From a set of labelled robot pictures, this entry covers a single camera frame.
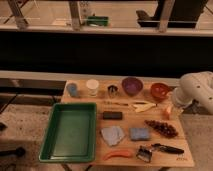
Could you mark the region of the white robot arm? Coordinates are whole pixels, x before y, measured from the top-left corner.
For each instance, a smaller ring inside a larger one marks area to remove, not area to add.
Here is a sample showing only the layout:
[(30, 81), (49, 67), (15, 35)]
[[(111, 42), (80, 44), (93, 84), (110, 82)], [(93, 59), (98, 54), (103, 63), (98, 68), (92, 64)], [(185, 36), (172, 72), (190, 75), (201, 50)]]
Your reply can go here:
[(213, 114), (213, 72), (188, 73), (179, 79), (179, 86), (171, 95), (173, 106), (186, 108), (193, 100), (198, 101), (210, 114)]

